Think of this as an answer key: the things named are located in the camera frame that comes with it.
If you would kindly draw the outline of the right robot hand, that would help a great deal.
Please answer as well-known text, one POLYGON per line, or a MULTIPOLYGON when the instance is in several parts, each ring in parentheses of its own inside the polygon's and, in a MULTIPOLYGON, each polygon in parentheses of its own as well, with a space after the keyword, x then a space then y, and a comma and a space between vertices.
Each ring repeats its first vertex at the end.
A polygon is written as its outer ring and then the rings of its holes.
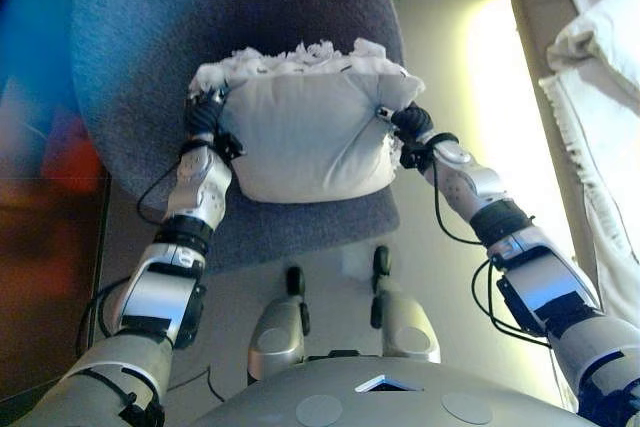
POLYGON ((389 124, 392 134, 404 143, 425 144, 433 129, 430 115, 415 102, 398 110, 379 106, 376 116, 389 124))

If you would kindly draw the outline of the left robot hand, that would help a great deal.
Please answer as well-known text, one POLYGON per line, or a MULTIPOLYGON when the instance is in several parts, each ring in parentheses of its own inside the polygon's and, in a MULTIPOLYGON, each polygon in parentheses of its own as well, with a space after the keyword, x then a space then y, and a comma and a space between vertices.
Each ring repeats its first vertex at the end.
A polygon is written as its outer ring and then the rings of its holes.
POLYGON ((184 127, 189 140, 211 135, 226 136, 229 132, 222 126, 221 117, 227 101, 228 91, 222 88, 190 94, 185 100, 184 127))

